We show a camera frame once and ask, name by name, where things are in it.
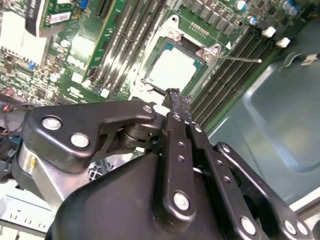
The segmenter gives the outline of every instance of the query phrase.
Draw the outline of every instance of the heatsink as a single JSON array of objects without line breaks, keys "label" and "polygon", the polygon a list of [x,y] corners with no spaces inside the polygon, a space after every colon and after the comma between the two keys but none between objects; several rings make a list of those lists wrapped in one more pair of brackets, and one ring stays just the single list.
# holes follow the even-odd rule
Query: heatsink
[{"label": "heatsink", "polygon": [[35,37],[25,30],[25,19],[6,11],[2,16],[0,46],[10,55],[41,65],[46,52],[47,38]]}]

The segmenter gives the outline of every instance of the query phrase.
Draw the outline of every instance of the metal rod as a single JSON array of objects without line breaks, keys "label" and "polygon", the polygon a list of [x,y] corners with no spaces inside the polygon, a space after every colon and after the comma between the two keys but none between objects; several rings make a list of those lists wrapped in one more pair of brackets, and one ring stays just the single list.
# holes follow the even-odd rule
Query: metal rod
[{"label": "metal rod", "polygon": [[247,62],[247,63],[262,63],[261,59],[249,59],[249,58],[243,58],[243,57],[235,57],[235,56],[216,56],[217,59],[226,59],[226,60],[234,60],[234,61],[241,61],[241,62]]}]

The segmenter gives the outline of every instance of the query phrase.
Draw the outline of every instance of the blue connector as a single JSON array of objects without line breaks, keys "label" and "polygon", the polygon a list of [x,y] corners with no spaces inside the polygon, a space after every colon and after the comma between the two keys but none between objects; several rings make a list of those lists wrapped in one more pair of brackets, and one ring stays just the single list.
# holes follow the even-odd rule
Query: blue connector
[{"label": "blue connector", "polygon": [[80,0],[79,7],[81,9],[86,9],[88,7],[89,0]]},{"label": "blue connector", "polygon": [[30,63],[29,66],[27,67],[28,70],[33,70],[36,67],[36,63]]}]

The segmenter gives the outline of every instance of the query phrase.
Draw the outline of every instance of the silver screw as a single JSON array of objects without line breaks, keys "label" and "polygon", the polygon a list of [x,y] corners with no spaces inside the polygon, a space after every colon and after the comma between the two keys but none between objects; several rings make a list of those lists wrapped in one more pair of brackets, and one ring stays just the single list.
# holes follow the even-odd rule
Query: silver screw
[{"label": "silver screw", "polygon": [[241,217],[240,221],[241,221],[242,227],[248,234],[251,234],[251,235],[256,234],[255,225],[250,221],[249,218],[243,216]]},{"label": "silver screw", "polygon": [[230,149],[226,145],[222,145],[222,148],[225,152],[230,153]]},{"label": "silver screw", "polygon": [[301,222],[297,221],[296,222],[296,226],[298,227],[299,231],[303,235],[306,235],[306,236],[308,235],[308,230],[305,228],[305,226]]},{"label": "silver screw", "polygon": [[287,220],[284,220],[284,225],[285,228],[288,230],[289,233],[291,233],[292,235],[296,235],[297,231],[295,229],[295,227]]},{"label": "silver screw", "polygon": [[152,113],[152,108],[148,105],[144,105],[143,110],[145,110],[148,114]]},{"label": "silver screw", "polygon": [[180,163],[184,163],[185,162],[185,158],[183,156],[178,156],[178,160]]},{"label": "silver screw", "polygon": [[54,117],[47,117],[43,119],[42,125],[49,130],[58,130],[61,128],[61,122]]},{"label": "silver screw", "polygon": [[89,145],[89,138],[83,133],[75,133],[71,136],[70,141],[79,148],[85,148]]},{"label": "silver screw", "polygon": [[179,147],[181,147],[181,148],[184,148],[184,147],[186,146],[182,141],[180,141],[180,142],[178,143],[178,145],[179,145]]},{"label": "silver screw", "polygon": [[180,210],[185,211],[188,210],[190,207],[190,202],[187,196],[184,195],[182,192],[175,192],[173,195],[173,201]]},{"label": "silver screw", "polygon": [[195,126],[195,130],[198,132],[198,133],[201,133],[202,132],[202,129],[199,127],[199,126]]},{"label": "silver screw", "polygon": [[177,120],[178,122],[181,121],[181,118],[180,118],[180,116],[179,116],[178,114],[174,114],[174,115],[173,115],[173,118],[174,118],[175,120]]}]

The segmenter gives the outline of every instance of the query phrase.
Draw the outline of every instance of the motherboard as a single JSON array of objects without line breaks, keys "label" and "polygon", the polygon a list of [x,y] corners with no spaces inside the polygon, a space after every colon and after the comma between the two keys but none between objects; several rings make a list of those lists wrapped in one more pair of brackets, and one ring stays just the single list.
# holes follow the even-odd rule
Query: motherboard
[{"label": "motherboard", "polygon": [[304,27],[305,0],[0,0],[0,93],[64,105],[166,89],[215,122]]}]

